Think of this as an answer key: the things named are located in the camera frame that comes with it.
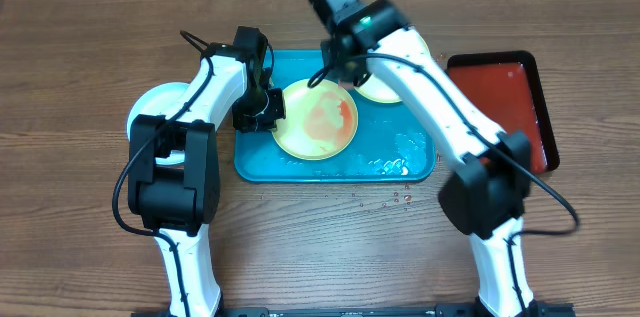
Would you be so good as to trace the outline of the light blue round plate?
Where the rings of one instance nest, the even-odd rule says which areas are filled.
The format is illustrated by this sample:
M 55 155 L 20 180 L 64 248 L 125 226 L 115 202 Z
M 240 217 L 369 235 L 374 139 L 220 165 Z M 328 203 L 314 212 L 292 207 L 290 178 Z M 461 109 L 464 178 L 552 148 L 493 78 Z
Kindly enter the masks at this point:
M 160 115 L 171 107 L 188 87 L 189 85 L 184 82 L 169 82 L 158 85 L 139 97 L 132 106 L 127 118 L 127 138 L 131 139 L 131 127 L 139 114 Z

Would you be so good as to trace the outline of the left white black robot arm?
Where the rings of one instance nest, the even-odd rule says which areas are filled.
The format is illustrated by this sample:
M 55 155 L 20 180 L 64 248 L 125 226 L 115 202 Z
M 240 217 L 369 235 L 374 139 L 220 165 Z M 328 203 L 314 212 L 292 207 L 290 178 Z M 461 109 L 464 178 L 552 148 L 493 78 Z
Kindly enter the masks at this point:
M 166 268 L 171 300 L 167 316 L 221 316 L 222 289 L 209 246 L 209 227 L 220 199 L 217 130 L 225 116 L 241 133 L 270 132 L 285 116 L 281 89 L 271 84 L 274 57 L 257 28 L 238 27 L 230 44 L 182 37 L 199 54 L 189 82 L 145 92 L 127 119 L 129 160 L 118 178 L 112 209 L 127 192 L 129 210 L 143 226 L 123 228 L 150 236 Z

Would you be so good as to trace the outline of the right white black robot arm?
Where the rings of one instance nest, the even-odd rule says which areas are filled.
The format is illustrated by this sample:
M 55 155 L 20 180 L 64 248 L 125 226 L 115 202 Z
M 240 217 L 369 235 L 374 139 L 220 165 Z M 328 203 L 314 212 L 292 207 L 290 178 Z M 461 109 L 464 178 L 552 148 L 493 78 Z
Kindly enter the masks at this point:
M 434 140 L 452 173 L 440 206 L 469 237 L 479 275 L 480 316 L 534 316 L 538 305 L 522 256 L 524 199 L 531 187 L 531 146 L 508 134 L 460 91 L 432 58 L 417 29 L 389 0 L 309 0 L 330 37 L 328 77 L 390 87 Z

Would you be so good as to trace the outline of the yellow-green round plate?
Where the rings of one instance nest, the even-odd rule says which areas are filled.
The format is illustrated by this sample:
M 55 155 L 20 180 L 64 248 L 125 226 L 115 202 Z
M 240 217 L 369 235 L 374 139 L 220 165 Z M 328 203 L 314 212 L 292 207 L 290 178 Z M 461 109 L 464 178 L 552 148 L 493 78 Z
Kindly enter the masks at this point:
M 289 155 L 324 160 L 342 152 L 358 128 L 358 110 L 351 94 L 337 83 L 322 81 L 314 88 L 306 80 L 283 90 L 285 118 L 272 135 Z
M 419 88 L 429 83 L 433 60 L 426 42 L 414 28 L 391 33 L 365 54 L 363 63 L 371 77 L 357 90 L 373 101 L 413 103 Z

